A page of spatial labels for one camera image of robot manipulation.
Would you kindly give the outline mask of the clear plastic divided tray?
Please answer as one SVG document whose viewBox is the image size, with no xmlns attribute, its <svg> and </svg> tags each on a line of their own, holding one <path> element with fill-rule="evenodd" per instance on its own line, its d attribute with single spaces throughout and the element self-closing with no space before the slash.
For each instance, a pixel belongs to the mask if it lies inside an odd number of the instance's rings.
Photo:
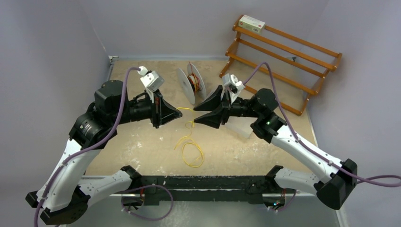
<svg viewBox="0 0 401 227">
<path fill-rule="evenodd" d="M 252 133 L 251 120 L 256 117 L 257 114 L 252 111 L 249 100 L 238 98 L 233 103 L 231 102 L 230 117 L 224 126 L 247 139 Z"/>
</svg>

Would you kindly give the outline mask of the white perforated cable spool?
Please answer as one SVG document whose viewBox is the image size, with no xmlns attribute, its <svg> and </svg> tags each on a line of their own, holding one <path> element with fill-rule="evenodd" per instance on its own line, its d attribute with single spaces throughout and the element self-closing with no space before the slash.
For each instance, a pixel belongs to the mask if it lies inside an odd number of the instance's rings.
<svg viewBox="0 0 401 227">
<path fill-rule="evenodd" d="M 194 64 L 189 61 L 187 64 L 187 72 L 178 68 L 176 74 L 178 83 L 191 105 L 195 105 L 196 97 L 200 97 L 202 100 L 206 99 L 207 90 L 205 83 Z"/>
</svg>

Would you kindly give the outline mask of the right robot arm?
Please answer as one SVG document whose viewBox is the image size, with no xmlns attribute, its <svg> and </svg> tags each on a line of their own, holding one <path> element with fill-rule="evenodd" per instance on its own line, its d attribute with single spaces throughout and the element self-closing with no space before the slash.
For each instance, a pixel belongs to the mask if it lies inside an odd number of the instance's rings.
<svg viewBox="0 0 401 227">
<path fill-rule="evenodd" d="M 260 139 L 272 144 L 295 159 L 309 170 L 310 174 L 274 166 L 267 174 L 265 185 L 270 192 L 280 189 L 294 189 L 317 196 L 327 207 L 339 210 L 357 181 L 341 169 L 357 174 L 357 164 L 351 159 L 342 161 L 320 150 L 292 131 L 289 122 L 279 117 L 274 110 L 279 106 L 273 91 L 262 88 L 250 99 L 237 98 L 232 101 L 231 92 L 221 85 L 195 111 L 206 114 L 195 118 L 195 123 L 218 129 L 229 117 L 251 117 L 253 133 Z"/>
</svg>

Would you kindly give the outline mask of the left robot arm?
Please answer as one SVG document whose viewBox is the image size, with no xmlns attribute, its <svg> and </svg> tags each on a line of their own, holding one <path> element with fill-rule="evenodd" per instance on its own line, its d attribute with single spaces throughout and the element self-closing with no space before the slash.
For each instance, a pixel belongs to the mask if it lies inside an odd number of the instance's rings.
<svg viewBox="0 0 401 227">
<path fill-rule="evenodd" d="M 40 190 L 26 196 L 26 201 L 35 208 L 35 222 L 71 224 L 109 195 L 123 191 L 136 193 L 148 185 L 131 166 L 123 166 L 115 174 L 98 180 L 84 182 L 81 178 L 108 141 L 117 135 L 117 125 L 148 119 L 158 128 L 182 116 L 163 99 L 159 90 L 129 100 L 126 86 L 120 80 L 105 82 L 94 97 L 70 130 L 66 148 L 51 177 Z"/>
</svg>

